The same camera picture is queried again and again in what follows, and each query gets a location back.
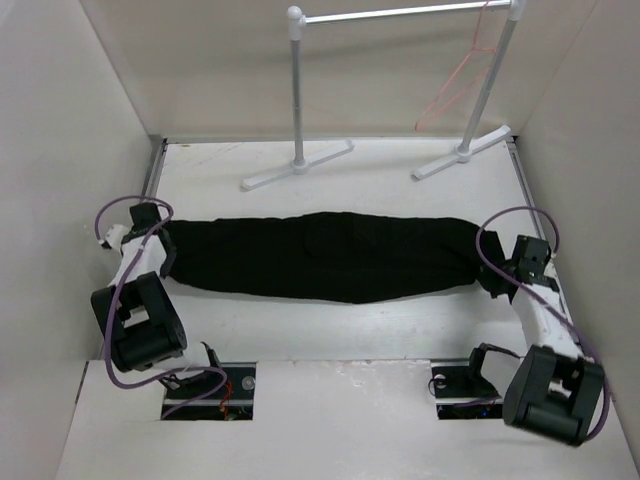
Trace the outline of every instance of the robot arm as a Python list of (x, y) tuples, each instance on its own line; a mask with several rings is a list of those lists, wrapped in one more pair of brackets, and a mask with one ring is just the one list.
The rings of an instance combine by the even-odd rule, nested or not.
[[(107, 317), (115, 285), (141, 248), (145, 234), (160, 220), (158, 206), (141, 203), (130, 209), (133, 227), (116, 225), (109, 230), (102, 246), (122, 253), (120, 268), (109, 286), (91, 295), (91, 305), (105, 335)], [(160, 277), (165, 277), (175, 248), (168, 233), (160, 229), (146, 246), (139, 261), (125, 280), (112, 335), (112, 360), (121, 372), (144, 371), (168, 358), (182, 356), (187, 339)]]
[(550, 259), (546, 241), (520, 236), (512, 259), (500, 266), (547, 305), (493, 272), (483, 272), (481, 284), (493, 297), (509, 296), (529, 351), (520, 361), (481, 345), (474, 349), (470, 370), (492, 383), (503, 398), (507, 425), (578, 446), (588, 434), (604, 387), (604, 371), (586, 358), (547, 308), (562, 310), (558, 285), (544, 274)]

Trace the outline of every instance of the metal rod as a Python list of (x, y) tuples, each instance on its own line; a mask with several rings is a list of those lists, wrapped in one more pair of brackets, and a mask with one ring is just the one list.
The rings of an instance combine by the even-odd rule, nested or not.
[(357, 22), (361, 20), (376, 20), (380, 18), (408, 17), (412, 15), (436, 13), (479, 12), (485, 4), (487, 10), (502, 10), (508, 9), (511, 6), (511, 0), (491, 0), (489, 3), (481, 1), (455, 3), (450, 5), (432, 5), (429, 7), (394, 8), (392, 10), (321, 15), (317, 17), (305, 17), (304, 25), (324, 25), (329, 23)]
[(509, 41), (511, 40), (513, 31), (515, 30), (517, 24), (517, 20), (507, 20), (507, 23), (504, 26), (504, 30), (502, 30), (500, 41), (498, 42), (498, 46), (496, 47), (496, 53), (493, 55), (493, 60), (491, 61), (491, 66), (489, 67), (489, 73), (487, 74), (487, 78), (484, 79), (484, 84), (482, 85), (482, 90), (480, 91), (480, 95), (478, 96), (476, 106), (473, 108), (473, 113), (471, 114), (471, 118), (469, 119), (467, 130), (464, 132), (462, 143), (458, 147), (458, 151), (461, 153), (466, 153), (469, 151), (471, 139), (473, 138), (473, 134), (475, 133), (476, 128), (478, 128), (478, 123), (480, 123), (480, 117), (482, 117), (484, 107), (487, 106), (489, 95), (491, 95), (491, 89), (493, 88), (493, 84), (496, 80), (496, 77), (498, 76), (500, 65), (502, 65), (502, 60), (504, 59), (504, 55), (507, 52)]
[(300, 40), (291, 40), (291, 78), (293, 86), (293, 128), (295, 132), (294, 165), (303, 166), (302, 102), (300, 100)]

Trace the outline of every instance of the white stand foot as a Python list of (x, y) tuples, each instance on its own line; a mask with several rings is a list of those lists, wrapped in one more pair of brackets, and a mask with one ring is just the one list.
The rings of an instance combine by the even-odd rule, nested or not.
[(303, 175), (308, 172), (310, 168), (321, 165), (329, 160), (333, 160), (334, 158), (341, 157), (342, 155), (352, 152), (354, 148), (353, 142), (351, 140), (347, 140), (343, 145), (336, 145), (323, 150), (322, 152), (316, 153), (315, 155), (311, 155), (305, 160), (306, 165), (294, 167), (292, 163), (289, 163), (289, 165), (273, 168), (266, 172), (245, 178), (242, 180), (242, 189), (246, 191), (254, 190), (258, 187), (262, 187), (263, 185), (273, 183), (294, 174)]
[(441, 172), (445, 168), (449, 168), (456, 163), (467, 163), (471, 160), (471, 157), (476, 153), (480, 153), (489, 147), (500, 143), (511, 136), (511, 129), (506, 125), (503, 125), (499, 129), (485, 135), (484, 137), (477, 138), (471, 141), (469, 150), (467, 152), (460, 152), (456, 148), (449, 155), (440, 157), (431, 163), (428, 163), (424, 167), (420, 167), (412, 172), (412, 175), (418, 180), (424, 180), (427, 177), (435, 175)]

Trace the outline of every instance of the black garment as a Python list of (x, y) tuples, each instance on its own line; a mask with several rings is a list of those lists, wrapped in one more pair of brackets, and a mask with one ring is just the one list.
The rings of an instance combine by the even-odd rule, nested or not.
[[(296, 218), (172, 221), (169, 276), (193, 287), (367, 303), (473, 283), (478, 226), (456, 218), (315, 213)], [(500, 262), (498, 235), (482, 249)]]

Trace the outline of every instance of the screw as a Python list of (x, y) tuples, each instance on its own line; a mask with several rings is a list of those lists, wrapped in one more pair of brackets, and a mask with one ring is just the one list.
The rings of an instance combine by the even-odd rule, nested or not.
[(441, 373), (435, 375), (433, 377), (433, 379), (435, 380), (435, 382), (433, 382), (433, 384), (436, 386), (436, 388), (438, 390), (442, 390), (443, 388), (446, 387), (446, 385), (444, 384), (444, 382), (447, 380), (447, 377), (445, 377), (444, 375), (442, 375)]
[(245, 390), (253, 390), (256, 388), (256, 379), (253, 377), (244, 377), (242, 379), (242, 388)]

